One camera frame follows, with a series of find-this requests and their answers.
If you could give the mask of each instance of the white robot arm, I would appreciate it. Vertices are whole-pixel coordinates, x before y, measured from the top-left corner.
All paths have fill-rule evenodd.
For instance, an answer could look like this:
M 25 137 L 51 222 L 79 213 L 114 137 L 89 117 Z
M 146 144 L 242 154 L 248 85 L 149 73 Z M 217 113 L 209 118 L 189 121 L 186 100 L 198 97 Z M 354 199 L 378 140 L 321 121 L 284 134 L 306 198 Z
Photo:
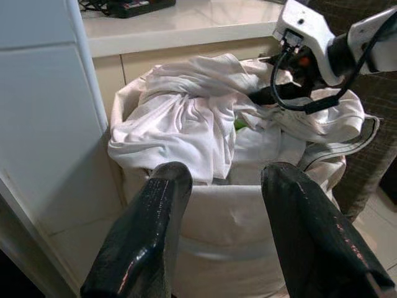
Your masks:
M 311 102 L 306 108 L 286 104 L 279 97 L 275 85 L 271 87 L 273 97 L 286 109 L 310 114 L 335 106 L 358 73 L 397 70 L 396 20 L 397 6 L 361 20 L 352 25 L 348 33 L 335 37 L 321 14 L 296 0 L 288 0 L 273 33 L 283 46 L 274 75 L 283 59 L 289 59 L 294 52 L 298 53 L 306 46 L 313 53 L 319 75 L 328 86 L 339 85 L 347 75 L 350 76 L 340 94 L 322 103 Z

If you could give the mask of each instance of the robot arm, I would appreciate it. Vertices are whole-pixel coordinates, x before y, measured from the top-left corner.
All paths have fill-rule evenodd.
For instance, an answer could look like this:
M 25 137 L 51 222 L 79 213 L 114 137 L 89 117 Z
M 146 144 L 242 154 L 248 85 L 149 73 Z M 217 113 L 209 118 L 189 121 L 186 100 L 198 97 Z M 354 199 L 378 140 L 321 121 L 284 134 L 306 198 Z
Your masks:
M 262 171 L 262 196 L 291 298 L 397 298 L 360 233 L 289 163 Z
M 394 53 L 397 50 L 396 20 L 397 6 L 362 20 L 352 25 L 347 34 L 335 37 L 321 14 L 296 0 L 288 0 L 274 31 L 274 37 L 283 46 L 283 52 L 275 62 L 274 78 L 282 63 L 293 61 L 293 54 L 299 54 L 303 49 L 309 50 L 315 60 L 312 66 L 316 68 L 318 78 L 314 81 L 336 86 L 350 76 L 337 96 L 318 102 L 307 103 L 305 100 L 302 101 L 306 103 L 304 106 L 284 102 L 271 82 L 272 97 L 286 109 L 310 114 L 337 105 L 359 73 L 397 70 Z

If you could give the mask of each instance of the white laundry bag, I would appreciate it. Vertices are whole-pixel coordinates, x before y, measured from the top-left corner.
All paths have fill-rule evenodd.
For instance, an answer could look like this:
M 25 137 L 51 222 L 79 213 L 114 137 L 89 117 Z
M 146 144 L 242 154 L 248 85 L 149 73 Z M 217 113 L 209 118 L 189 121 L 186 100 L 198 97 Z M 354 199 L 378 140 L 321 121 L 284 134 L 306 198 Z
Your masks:
M 116 94 L 109 155 L 123 168 L 127 200 L 160 163 L 181 161 L 194 179 L 172 285 L 178 298 L 284 297 L 261 169 L 271 161 L 298 165 L 336 204 L 332 188 L 345 170 L 344 155 L 365 146 L 378 128 L 370 117 L 374 124 L 362 134 L 364 110 L 350 91 L 339 106 L 313 115 L 258 107 L 247 94 L 266 87 L 270 72 L 265 63 L 230 54 L 197 57 L 157 66 Z M 277 82 L 291 79 L 280 72 Z M 236 117 L 248 125 L 239 132 Z

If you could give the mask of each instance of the laundry basket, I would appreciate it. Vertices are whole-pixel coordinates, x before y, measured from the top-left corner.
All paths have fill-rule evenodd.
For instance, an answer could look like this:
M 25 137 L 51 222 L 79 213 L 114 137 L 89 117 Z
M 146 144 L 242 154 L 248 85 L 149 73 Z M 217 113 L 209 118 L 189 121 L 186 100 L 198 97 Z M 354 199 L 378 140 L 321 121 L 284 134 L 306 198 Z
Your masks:
M 233 57 L 229 55 L 226 58 L 234 63 L 233 67 L 228 68 L 230 71 L 238 68 Z M 185 71 L 188 67 L 196 67 L 195 73 L 201 78 L 205 76 L 205 72 L 200 63 L 209 65 L 211 62 L 211 58 L 198 58 L 187 63 L 178 63 L 176 66 L 181 71 Z M 257 74 L 258 78 L 261 77 L 262 80 L 269 79 L 269 69 L 260 76 L 251 62 L 248 63 L 248 68 L 252 73 Z M 175 73 L 176 66 L 164 66 L 159 69 L 158 73 L 166 73 L 170 76 L 170 73 Z M 127 200 L 140 190 L 149 178 L 151 169 L 156 166 L 154 164 L 147 167 L 142 166 L 150 164 L 150 156 L 144 160 L 142 159 L 144 155 L 139 155 L 140 160 L 133 160 L 137 158 L 134 155 L 135 152 L 129 152 L 131 147 L 123 145 L 124 140 L 129 141 L 131 138 L 135 138 L 136 144 L 139 144 L 139 140 L 147 141 L 146 137 L 137 137 L 134 135 L 134 133 L 137 134 L 136 132 L 130 131 L 133 125 L 131 126 L 128 121 L 130 115 L 142 101 L 147 102 L 154 98 L 158 92 L 158 89 L 156 92 L 146 90 L 148 74 L 150 72 L 132 81 L 116 94 L 112 111 L 112 139 L 109 143 L 109 154 L 123 168 Z M 175 78 L 177 81 L 181 80 L 183 92 L 186 92 L 183 80 L 191 78 L 191 74 L 181 77 L 175 74 Z M 194 80 L 194 88 L 196 88 L 196 85 L 199 84 L 196 79 L 192 80 Z M 219 85 L 221 84 L 226 85 L 227 82 L 222 81 Z M 327 95 L 328 92 L 333 91 L 325 90 L 323 92 Z M 308 142 L 298 163 L 298 166 L 322 187 L 334 203 L 332 188 L 340 180 L 345 170 L 344 155 L 354 153 L 364 147 L 374 137 L 378 128 L 378 119 L 375 117 L 367 117 L 364 121 L 364 112 L 357 96 L 353 93 L 349 93 L 347 96 L 350 96 L 355 105 L 359 107 L 358 109 L 361 109 L 362 118 L 358 117 L 357 113 L 352 114 L 352 105 L 348 104 L 349 109 L 345 109 L 346 114 L 341 116 L 343 119 L 341 125 L 352 125 L 354 122 L 352 126 L 357 129 L 356 136 L 348 142 L 347 140 L 342 140 L 340 143 L 334 140 L 330 143 Z M 343 110 L 342 107 L 340 110 L 338 107 L 333 109 L 336 109 L 333 110 L 333 113 L 338 117 Z M 295 118 L 294 114 L 282 112 L 283 114 L 277 118 L 277 121 L 281 127 L 284 125 L 284 130 L 288 130 L 287 124 L 301 121 L 301 118 L 304 117 L 304 115 L 299 115 Z M 293 133 L 293 129 L 294 126 L 289 127 L 291 133 Z M 172 287 L 176 297 L 230 298 L 283 297 L 285 295 L 285 282 L 262 198 L 259 182 L 260 170 L 257 171 L 257 183 L 251 183 L 253 185 L 230 185 L 227 183 L 227 185 L 207 185 L 202 181 L 196 181 L 182 220 L 179 256 Z

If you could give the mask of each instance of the white cloth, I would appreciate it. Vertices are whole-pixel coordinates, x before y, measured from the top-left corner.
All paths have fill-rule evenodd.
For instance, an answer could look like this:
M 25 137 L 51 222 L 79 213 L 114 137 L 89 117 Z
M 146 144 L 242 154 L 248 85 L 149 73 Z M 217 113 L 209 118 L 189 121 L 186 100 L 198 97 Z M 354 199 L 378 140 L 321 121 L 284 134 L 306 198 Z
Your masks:
M 195 182 L 210 184 L 213 178 L 225 179 L 230 171 L 237 117 L 254 130 L 239 132 L 238 143 L 245 139 L 247 144 L 252 135 L 270 129 L 272 122 L 303 141 L 333 142 L 359 134 L 364 112 L 358 97 L 350 91 L 330 112 L 312 115 L 255 105 L 247 94 L 267 86 L 271 69 L 257 60 L 240 63 L 230 54 L 155 67 L 116 94 L 109 155 L 125 169 L 153 169 L 160 163 L 181 161 Z M 281 71 L 277 82 L 291 79 L 289 73 Z M 332 92 L 315 91 L 313 95 Z M 272 139 L 264 140 L 263 135 L 260 142 L 253 140 L 252 149 L 259 153 L 253 163 L 261 157 L 265 144 L 281 142 L 281 133 L 278 140 L 271 133 L 265 135 Z M 294 156 L 301 154 L 291 148 L 287 151 Z M 273 145 L 266 153 L 269 161 L 279 154 Z
M 228 181 L 232 185 L 260 185 L 265 166 L 274 161 L 297 165 L 305 148 L 304 140 L 283 132 L 275 122 L 266 129 L 245 127 L 237 132 Z
M 260 186 L 194 186 L 181 236 L 177 297 L 268 297 L 285 284 Z

